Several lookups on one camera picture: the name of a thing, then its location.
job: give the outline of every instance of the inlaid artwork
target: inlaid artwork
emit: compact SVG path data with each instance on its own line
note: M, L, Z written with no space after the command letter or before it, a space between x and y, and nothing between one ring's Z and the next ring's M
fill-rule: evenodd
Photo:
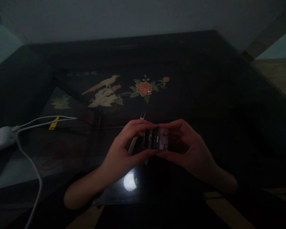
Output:
M115 83L118 77L120 76L113 75L111 78L105 79L100 83L98 83L97 85L94 85L87 91L83 92L82 95L87 94L89 92L95 92L96 90L99 89L99 91L95 94L95 97L93 97L90 100L91 103L88 105L88 107L90 108L95 108L97 106L111 107L113 103L117 103L118 105L124 105L123 98L127 96L129 96L130 98L136 98L141 96L148 104L150 96L154 92L158 93L159 88L166 89L166 84L167 82L170 81L169 77L164 77L161 80L157 80L158 84L156 84L156 81L151 81L145 75L144 78L142 78L142 80L138 79L133 80L135 84L134 86L129 87L131 90L117 94L116 91L121 89L122 86L120 84L112 86L112 84Z

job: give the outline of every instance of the right hand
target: right hand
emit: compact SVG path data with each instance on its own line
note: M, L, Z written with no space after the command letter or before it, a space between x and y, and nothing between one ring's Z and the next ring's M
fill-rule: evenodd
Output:
M173 139L177 145L184 143L187 152L180 154L172 151L161 151L156 155L185 168L196 178L211 183L218 166L202 137L183 119L158 126L169 129L169 138Z

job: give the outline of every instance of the green leaf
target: green leaf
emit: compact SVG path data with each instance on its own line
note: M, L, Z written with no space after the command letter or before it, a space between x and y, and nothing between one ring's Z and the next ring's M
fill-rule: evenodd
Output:
M131 86L130 89L132 89L133 91L137 91L136 87Z
M115 102L116 102L117 104L119 104L119 105L124 105L122 98L118 98L117 100L115 100Z
M152 87L153 87L153 90L154 90L154 91L156 91L156 92L159 91L159 88L158 88L156 85L152 85Z
M145 102L148 104L148 102L149 102L149 95L145 95L144 99L145 99Z
M132 92L131 95L130 95L131 98L135 98L137 96L139 96L138 92Z

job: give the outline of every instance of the left hand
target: left hand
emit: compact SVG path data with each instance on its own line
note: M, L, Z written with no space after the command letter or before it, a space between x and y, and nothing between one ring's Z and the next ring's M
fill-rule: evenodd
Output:
M143 119L131 120L124 126L121 133L114 139L104 162L99 167L98 173L101 174L101 181L104 186L108 186L123 176L133 167L146 161L150 156L156 154L156 150L146 149L136 155L129 155L125 149L127 143L133 137L143 136L144 130L155 129L157 125Z

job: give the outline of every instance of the orange flower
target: orange flower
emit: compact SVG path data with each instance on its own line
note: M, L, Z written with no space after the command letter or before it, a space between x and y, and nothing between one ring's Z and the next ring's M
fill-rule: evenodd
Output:
M145 95L151 95L153 91L152 85L147 81L136 84L136 89L142 97L144 97Z
M163 82L166 82L166 83L167 83L167 82L169 81L169 77L166 76L166 77L164 77L162 80L163 80Z

